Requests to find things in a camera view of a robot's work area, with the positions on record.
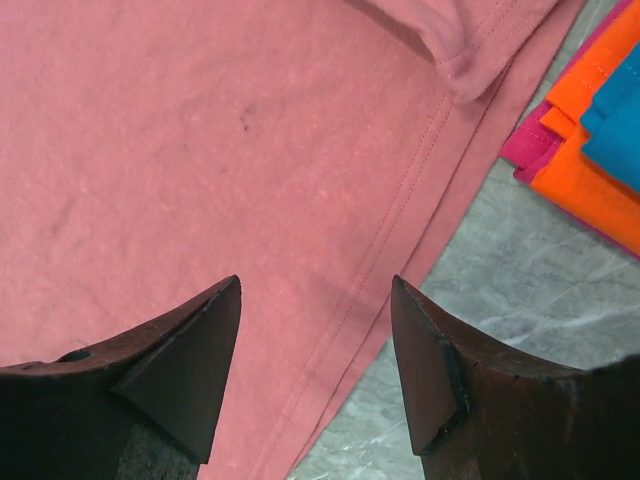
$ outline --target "gray marble floor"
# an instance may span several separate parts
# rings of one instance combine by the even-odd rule
[[[615,4],[589,0],[532,105]],[[422,290],[530,353],[588,368],[640,352],[640,263],[512,178],[498,160]],[[391,341],[289,480],[419,479]]]

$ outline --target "seam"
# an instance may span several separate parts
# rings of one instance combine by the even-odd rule
[[[506,13],[508,10],[511,9],[511,7],[513,6],[513,4],[515,3],[515,0],[511,0],[511,3],[509,4],[509,6],[505,9],[506,11],[502,12],[502,15],[500,15],[499,20],[498,21],[502,21],[502,19],[505,17]],[[468,44],[466,46],[466,48],[464,48],[462,51],[456,53],[455,55],[452,55],[451,57],[444,59],[440,62],[436,63],[436,66],[438,67],[446,67],[448,64],[454,62],[456,59],[462,57],[463,55],[469,54],[469,53],[475,53],[477,51],[477,48],[475,48],[472,44],[474,39],[480,34],[479,32],[482,30],[482,27],[484,27],[489,20],[491,20],[493,18],[493,14],[495,13],[495,11],[498,9],[498,7],[500,6],[499,2],[496,1],[496,3],[494,3],[493,8],[491,8],[491,11],[489,13],[487,13],[487,15],[484,17],[484,19],[480,22],[480,24],[475,28],[475,30],[471,33],[471,35],[469,35],[469,42],[470,44]]]
[[[605,72],[605,71],[602,69],[602,67],[601,67],[600,65],[597,65],[597,64],[595,64],[595,63],[593,63],[593,62],[592,62],[592,63],[591,63],[591,66],[592,66],[593,68],[595,68],[598,72],[600,72],[600,73],[602,74],[602,76],[603,76],[603,77],[607,78],[607,76],[608,76],[608,75],[607,75],[607,72]]]
[[[445,99],[446,99],[446,98],[447,98],[447,95],[446,95],[446,94],[443,94],[443,95],[442,95],[442,97],[440,98],[440,102],[438,102],[438,106],[436,107],[436,110],[435,110],[435,115],[437,115],[438,113],[440,113],[440,112],[441,112],[441,110],[442,110],[442,105],[444,104],[444,101],[445,101]],[[437,131],[437,133],[436,133],[436,136],[435,136],[435,139],[437,139],[437,138],[439,137],[440,132],[442,131],[442,129],[444,128],[444,125],[445,125],[445,124],[446,124],[446,122],[448,121],[449,115],[450,115],[450,113],[451,113],[451,108],[452,108],[452,107],[451,107],[451,106],[449,106],[449,112],[447,113],[447,116],[446,116],[446,118],[445,118],[445,121],[442,123],[442,125],[441,125],[441,126],[440,126],[440,128],[438,129],[438,131]],[[412,159],[412,161],[409,163],[409,165],[407,166],[407,168],[406,168],[406,170],[405,170],[405,172],[404,172],[404,175],[403,175],[403,177],[402,177],[402,181],[400,182],[400,184],[399,184],[399,186],[398,186],[398,188],[397,188],[397,190],[396,190],[396,193],[395,193],[395,195],[394,195],[394,197],[393,197],[393,201],[390,203],[389,208],[387,209],[387,211],[386,211],[386,213],[385,213],[385,216],[384,216],[384,218],[383,218],[383,220],[382,220],[382,222],[381,222],[381,224],[380,224],[380,227],[378,228],[378,231],[376,232],[375,236],[373,237],[373,240],[369,243],[369,245],[368,245],[367,249],[365,250],[365,254],[362,256],[362,260],[361,260],[361,261],[360,261],[360,263],[358,264],[358,267],[356,268],[356,271],[355,271],[354,275],[351,277],[351,280],[350,280],[350,282],[349,282],[349,286],[348,286],[348,287],[347,287],[347,289],[346,289],[346,291],[347,291],[347,292],[349,292],[349,291],[351,290],[351,288],[353,287],[353,285],[354,285],[354,283],[355,283],[356,279],[357,279],[357,278],[358,278],[358,276],[361,274],[360,270],[362,269],[362,265],[364,265],[365,261],[366,261],[366,260],[367,260],[367,258],[369,257],[369,253],[370,253],[371,249],[373,248],[373,246],[375,245],[376,241],[378,240],[378,237],[379,237],[379,236],[380,236],[380,234],[382,233],[382,231],[383,231],[383,229],[384,229],[384,226],[386,225],[387,220],[389,219],[389,216],[390,216],[390,214],[391,214],[391,211],[393,210],[393,207],[396,205],[396,203],[397,203],[397,201],[398,201],[398,198],[400,197],[400,194],[402,193],[402,190],[403,190],[403,188],[402,188],[402,187],[405,185],[405,182],[407,181],[407,178],[409,177],[409,173],[411,172],[412,167],[415,165],[415,162],[418,160],[418,155],[419,155],[420,151],[422,150],[422,146],[423,146],[423,144],[424,144],[424,141],[426,140],[428,133],[431,131],[432,126],[433,126],[433,121],[429,123],[429,126],[425,128],[425,130],[423,131],[422,135],[420,136],[420,140],[419,140],[419,142],[418,142],[418,146],[416,147],[416,151],[415,151],[415,153],[413,154],[413,159]],[[435,139],[434,139],[434,141],[432,142],[432,144],[431,144],[431,146],[430,146],[430,148],[429,148],[428,153],[431,151],[431,149],[433,149],[433,146],[435,145],[435,141],[436,141]],[[386,244],[386,240],[385,240],[385,243],[383,243],[383,246],[379,249],[379,252],[384,248],[384,245],[385,245],[385,244]],[[378,253],[378,254],[376,255],[376,257],[374,258],[373,263],[375,263],[375,261],[377,260],[377,258],[379,257],[379,255],[380,255],[380,253]],[[333,335],[330,337],[330,340],[329,340],[329,342],[327,343],[327,346],[324,348],[324,351],[325,351],[325,352],[326,352],[326,351],[328,351],[328,350],[331,348],[331,346],[333,345],[333,342],[334,342],[335,338],[336,338],[336,337],[338,336],[338,334],[340,333],[340,331],[341,331],[341,329],[342,329],[342,327],[343,327],[343,325],[344,325],[344,322],[345,322],[346,318],[348,317],[349,313],[351,312],[351,309],[353,308],[353,305],[354,305],[354,303],[355,303],[355,298],[357,298],[357,297],[358,297],[358,295],[359,295],[359,294],[360,294],[360,292],[362,291],[362,288],[364,288],[364,284],[366,283],[366,280],[368,279],[368,275],[369,275],[369,274],[367,274],[367,276],[365,277],[365,279],[361,282],[361,286],[360,286],[360,288],[357,290],[356,295],[354,296],[354,300],[352,300],[352,301],[351,301],[351,303],[350,303],[350,304],[348,304],[347,311],[346,311],[346,313],[344,314],[344,316],[342,317],[342,320],[340,321],[340,323],[339,323],[339,325],[338,325],[338,328],[335,330],[335,332],[333,333]],[[345,295],[343,296],[343,300],[341,300],[341,301],[340,301],[338,308],[336,309],[336,311],[333,313],[333,315],[332,315],[332,316],[335,316],[335,315],[340,311],[340,306],[341,306],[341,304],[343,303],[344,298],[346,298],[346,296],[347,296],[347,294],[345,294]],[[314,349],[313,349],[313,351],[312,351],[312,352],[309,354],[309,356],[307,357],[307,360],[306,360],[306,362],[305,362],[305,364],[304,364],[304,367],[300,370],[300,373],[298,374],[298,376],[297,376],[297,378],[296,378],[295,382],[293,383],[294,388],[295,388],[295,387],[298,385],[298,383],[300,382],[300,379],[302,378],[302,376],[304,375],[305,371],[307,370],[307,367],[309,366],[309,363],[310,363],[310,362],[311,362],[311,360],[313,359],[314,354],[316,353],[316,351],[317,351],[318,347],[319,347],[319,345],[316,345],[316,348],[314,348]],[[315,374],[316,374],[316,372],[317,372],[318,368],[323,364],[324,358],[325,358],[325,357],[323,356],[323,357],[322,357],[322,360],[320,360],[320,363],[318,364],[318,366],[317,366],[317,367],[316,367],[312,372],[310,372],[310,375],[309,375],[309,377],[308,377],[307,381],[304,383],[303,388],[302,388],[302,390],[301,390],[301,393],[300,393],[300,395],[298,396],[298,399],[295,401],[295,403],[293,404],[292,408],[290,408],[290,409],[289,409],[289,411],[290,411],[289,415],[286,415],[286,416],[285,416],[285,411],[287,410],[287,404],[288,404],[288,403],[289,403],[289,401],[291,400],[291,395],[289,395],[289,397],[287,397],[287,401],[285,402],[285,407],[281,410],[281,413],[276,417],[275,421],[271,424],[271,427],[269,427],[269,431],[270,431],[270,432],[272,432],[272,433],[269,435],[269,439],[268,439],[268,441],[267,441],[267,442],[265,442],[265,444],[263,445],[263,447],[260,449],[259,454],[258,454],[258,455],[256,455],[256,460],[255,460],[255,462],[253,463],[253,465],[252,465],[252,467],[251,467],[251,470],[249,471],[249,472],[250,472],[250,473],[249,473],[249,477],[253,477],[253,475],[254,475],[254,473],[255,473],[256,469],[258,468],[258,465],[259,465],[259,464],[258,464],[258,462],[261,460],[261,458],[262,458],[262,456],[263,456],[263,454],[264,454],[265,450],[266,450],[267,448],[271,448],[271,447],[273,447],[273,446],[278,442],[278,440],[282,437],[282,435],[283,435],[284,431],[285,431],[285,430],[286,430],[286,428],[287,428],[287,425],[288,425],[288,424],[289,424],[289,422],[291,421],[291,418],[292,418],[292,416],[293,416],[293,413],[294,413],[294,412],[296,411],[296,409],[298,408],[298,405],[300,404],[300,401],[302,400],[302,397],[304,396],[304,392],[307,390],[307,388],[308,388],[308,386],[309,386],[309,384],[310,384],[311,380],[312,380],[313,378],[315,378]],[[278,423],[280,422],[280,420],[283,420],[283,421],[284,421],[284,423],[283,423],[282,427],[281,427],[281,428],[279,428],[279,432],[274,432],[273,430],[274,430],[274,428],[276,427],[276,425],[278,425]]]
[[[627,62],[625,62],[626,67],[631,70],[631,74],[636,77],[636,78],[640,78],[640,73],[638,73],[631,65],[629,65]]]

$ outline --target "pink t-shirt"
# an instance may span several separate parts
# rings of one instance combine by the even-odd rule
[[[238,274],[200,478],[284,478],[388,337],[392,276],[433,265],[583,0],[415,3],[449,15],[431,54],[357,0],[0,4],[0,362],[53,360]]]

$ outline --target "hole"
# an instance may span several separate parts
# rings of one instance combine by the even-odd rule
[[[88,350],[75,350],[73,352],[69,352],[60,358],[56,363],[65,363],[65,362],[77,362],[79,360],[84,360],[85,358],[89,358],[91,356],[91,352]]]

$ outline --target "stitching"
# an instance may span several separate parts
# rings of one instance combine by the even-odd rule
[[[541,137],[540,135],[538,135],[536,133],[532,133],[532,132],[528,132],[528,131],[525,131],[525,133],[527,135],[533,137],[533,138],[536,138],[536,139],[540,140],[543,143],[546,143],[547,145],[553,145],[553,141],[549,140],[548,138]]]
[[[607,72],[605,72],[605,71],[602,69],[602,67],[601,67],[601,66],[596,65],[595,63],[591,63],[591,66],[592,66],[593,68],[595,68],[597,71],[599,71],[599,72],[602,74],[602,76],[603,76],[603,77],[605,77],[605,78],[606,78],[606,77],[608,76],[608,75],[607,75]]]
[[[440,112],[442,105],[445,101],[445,99],[447,98],[446,95],[443,95],[440,99],[440,102],[438,103],[438,106],[436,107],[436,114]],[[427,155],[431,152],[431,150],[433,149],[436,140],[439,138],[440,133],[442,131],[442,129],[444,128],[444,125],[447,123],[448,119],[449,119],[449,115],[451,114],[451,109],[452,107],[449,106],[449,111],[447,113],[447,116],[444,120],[444,122],[440,125],[440,128],[438,129],[434,140],[432,141],[429,150],[427,151]],[[380,227],[378,228],[378,231],[376,232],[376,235],[373,237],[373,240],[371,241],[371,243],[369,243],[369,246],[367,247],[365,254],[362,257],[362,260],[360,261],[358,267],[356,268],[356,271],[353,275],[353,277],[351,277],[351,280],[349,282],[349,286],[347,287],[347,292],[349,290],[351,290],[351,287],[353,287],[354,282],[356,280],[356,278],[358,277],[358,275],[360,274],[360,269],[362,268],[362,265],[364,264],[364,262],[366,261],[367,257],[369,256],[369,252],[371,251],[371,248],[373,248],[376,240],[378,240],[378,237],[380,236],[380,233],[382,233],[382,230],[385,226],[385,224],[387,223],[387,219],[389,218],[389,215],[391,213],[391,211],[393,210],[393,207],[396,205],[396,202],[398,200],[398,198],[400,197],[400,194],[402,192],[402,186],[405,184],[407,178],[409,177],[409,173],[411,172],[411,167],[413,167],[413,165],[415,164],[416,160],[418,159],[418,154],[420,153],[420,150],[422,149],[422,145],[424,144],[425,139],[427,138],[427,134],[429,133],[429,131],[431,130],[433,123],[430,123],[429,126],[424,130],[424,132],[422,133],[421,137],[420,137],[420,141],[418,142],[418,146],[416,148],[415,153],[413,154],[413,160],[409,163],[409,165],[407,166],[404,175],[402,177],[402,181],[400,182],[398,189],[396,190],[396,193],[394,195],[393,201],[391,202],[391,204],[389,205],[389,208],[387,209],[384,219],[382,221],[382,223],[380,224]],[[424,163],[423,162],[423,166],[420,169],[420,172],[422,172],[423,168],[424,168]],[[410,190],[410,192],[413,191],[413,188],[415,187],[415,183],[417,182],[417,180],[414,181],[414,184],[412,185],[412,189]],[[402,205],[400,213],[402,213],[402,209],[404,208],[404,206],[406,205],[407,200],[405,199],[405,203]],[[397,217],[395,222],[393,223],[393,226],[396,225],[397,223]],[[377,258],[380,256],[380,252],[384,249],[384,246],[386,245],[386,241],[387,239],[385,239],[384,243],[382,244],[382,246],[380,247],[380,249],[378,250],[378,253],[376,254],[373,263],[375,263],[375,261],[377,260]],[[356,295],[354,296],[354,298],[357,298],[358,295],[360,294],[360,292],[362,291],[362,289],[364,288],[364,284],[366,283],[367,279],[369,278],[369,274],[371,273],[371,270],[367,273],[367,275],[365,276],[365,279],[361,282],[360,288],[357,290]],[[333,342],[335,340],[335,338],[338,336],[338,334],[340,333],[342,326],[344,325],[345,320],[347,319],[347,317],[349,316],[349,313],[351,312],[351,310],[353,309],[353,305],[354,305],[355,301],[351,301],[351,304],[349,305],[349,308],[347,309],[346,313],[344,314],[344,316],[342,317],[342,320],[340,321],[340,324],[338,325],[338,328],[335,330],[335,332],[333,333],[333,335],[330,337],[329,342],[327,343],[327,346],[325,347],[325,352],[329,350],[329,348],[331,348],[331,345],[333,345]],[[335,313],[338,313],[338,311],[340,310],[340,306],[338,306],[338,308],[336,309]],[[298,377],[296,378],[296,381],[293,383],[293,385],[297,385],[300,381],[300,378],[302,378],[302,375],[305,373],[305,371],[307,370],[307,367],[309,366],[309,363],[311,362],[314,354],[316,353],[317,348],[319,347],[316,346],[316,348],[313,349],[313,351],[309,354],[309,356],[307,357],[307,361],[304,364],[304,367],[302,368],[302,370],[300,371],[300,373],[298,374]],[[271,424],[271,427],[269,427],[269,431],[271,431],[272,433],[269,435],[269,439],[267,442],[264,443],[264,446],[262,447],[262,449],[260,450],[259,454],[256,455],[256,460],[253,463],[253,466],[251,467],[250,470],[250,477],[254,475],[254,472],[256,470],[256,468],[258,467],[258,462],[259,460],[261,460],[262,455],[265,451],[265,449],[267,447],[273,447],[278,440],[282,437],[284,431],[287,428],[287,425],[289,424],[289,422],[291,421],[291,417],[293,416],[293,413],[296,411],[296,409],[298,408],[298,405],[300,404],[300,401],[302,400],[302,397],[304,395],[304,392],[307,390],[307,387],[309,386],[309,383],[311,382],[311,380],[315,377],[315,374],[318,370],[318,368],[320,366],[322,366],[323,362],[324,362],[325,356],[322,356],[322,360],[320,361],[318,367],[316,367],[313,372],[310,372],[309,377],[307,378],[307,381],[304,383],[303,388],[301,390],[301,394],[298,396],[298,399],[296,400],[296,402],[293,404],[292,408],[289,409],[290,414],[287,415],[286,417],[284,417],[283,413],[284,410],[286,410],[287,408],[287,403],[289,401],[289,399],[291,398],[289,396],[289,398],[287,399],[287,402],[285,402],[285,407],[282,409],[281,413],[276,417],[275,421]],[[282,424],[282,427],[279,428],[279,432],[276,433],[274,432],[274,428],[276,427],[276,425],[278,425],[278,422],[283,419],[284,423]]]
[[[634,77],[640,78],[640,73],[638,73],[631,65],[629,65],[627,62],[625,62],[624,64],[629,70],[631,70],[631,73]]]
[[[502,19],[509,13],[509,11],[511,10],[511,8],[513,7],[514,4],[515,4],[515,0],[511,0],[511,3],[509,4],[509,6],[502,11],[502,15],[500,15],[500,17],[498,17],[498,20],[494,22],[494,26],[491,28],[491,30],[489,31],[489,34],[486,37],[491,36],[491,33],[493,33],[493,31],[496,30],[495,24],[497,22],[501,22],[502,21]],[[491,9],[491,11],[480,22],[480,24],[476,27],[476,29],[473,31],[473,33],[471,33],[471,35],[469,35],[469,38],[470,38],[471,41],[473,41],[473,39],[476,38],[480,34],[480,32],[482,30],[482,27],[484,27],[487,24],[487,22],[492,18],[491,17],[492,14],[498,9],[499,6],[500,6],[499,2],[496,1],[496,3],[493,5],[493,8]],[[446,67],[447,65],[449,65],[450,63],[452,63],[457,58],[459,58],[459,57],[461,57],[463,55],[466,55],[466,54],[469,54],[469,53],[472,53],[472,54],[475,53],[480,48],[480,46],[482,46],[482,43],[485,40],[486,40],[486,38],[484,38],[480,42],[480,45],[478,45],[478,46],[468,45],[466,48],[464,48],[462,51],[456,53],[455,55],[453,55],[453,56],[451,56],[451,57],[449,57],[449,58],[447,58],[445,60],[442,60],[441,62],[437,62],[436,65],[437,66],[441,66],[441,67]]]

